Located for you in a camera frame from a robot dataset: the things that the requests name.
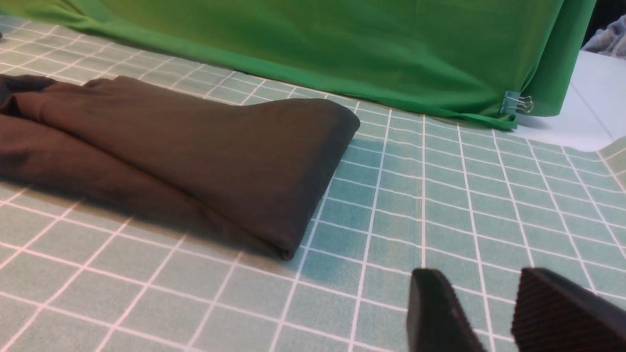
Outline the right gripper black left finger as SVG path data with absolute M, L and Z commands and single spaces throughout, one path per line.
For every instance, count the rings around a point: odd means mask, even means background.
M 414 269 L 406 319 L 410 352 L 483 352 L 451 283 L 436 269 Z

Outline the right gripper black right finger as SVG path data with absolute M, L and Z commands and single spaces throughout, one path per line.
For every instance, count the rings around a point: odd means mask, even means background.
M 512 335 L 521 352 L 623 352 L 626 314 L 549 269 L 526 267 Z

